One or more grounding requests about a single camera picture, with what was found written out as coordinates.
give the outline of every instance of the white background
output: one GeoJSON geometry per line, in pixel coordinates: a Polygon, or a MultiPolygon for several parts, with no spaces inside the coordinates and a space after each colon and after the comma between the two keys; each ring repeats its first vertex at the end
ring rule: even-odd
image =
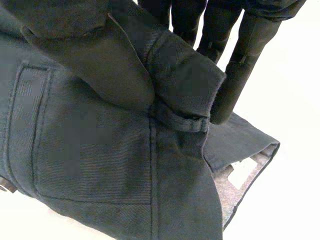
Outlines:
{"type": "MultiPolygon", "coordinates": [[[[320,2],[308,0],[265,47],[235,112],[281,142],[224,240],[320,240],[320,2]]],[[[240,21],[218,66],[224,70],[240,21]]],[[[201,31],[197,39],[199,44],[201,31]]],[[[2,240],[108,240],[20,193],[0,192],[2,240]]]]}

